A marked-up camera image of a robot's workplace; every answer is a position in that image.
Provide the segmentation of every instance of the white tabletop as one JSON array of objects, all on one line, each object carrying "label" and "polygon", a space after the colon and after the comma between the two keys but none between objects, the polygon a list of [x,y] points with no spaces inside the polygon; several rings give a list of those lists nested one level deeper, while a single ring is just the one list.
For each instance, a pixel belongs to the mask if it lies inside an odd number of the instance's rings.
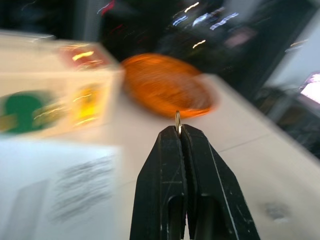
[{"label": "white tabletop", "polygon": [[[203,75],[202,80],[218,92],[219,106],[182,123],[202,130],[235,173],[261,239],[320,239],[318,160],[217,76]],[[112,123],[58,137],[122,147],[115,196],[119,239],[129,239],[137,176],[158,133],[169,125],[172,119],[148,112],[123,93]]]}]

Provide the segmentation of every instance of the orange lid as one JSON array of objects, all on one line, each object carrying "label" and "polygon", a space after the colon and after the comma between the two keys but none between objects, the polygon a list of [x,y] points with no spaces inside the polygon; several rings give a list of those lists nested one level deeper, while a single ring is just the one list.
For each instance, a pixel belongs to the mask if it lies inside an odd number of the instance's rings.
[{"label": "orange lid", "polygon": [[150,110],[174,118],[195,117],[213,109],[213,98],[196,79],[201,72],[178,59],[146,53],[122,62],[125,88],[139,103]]}]

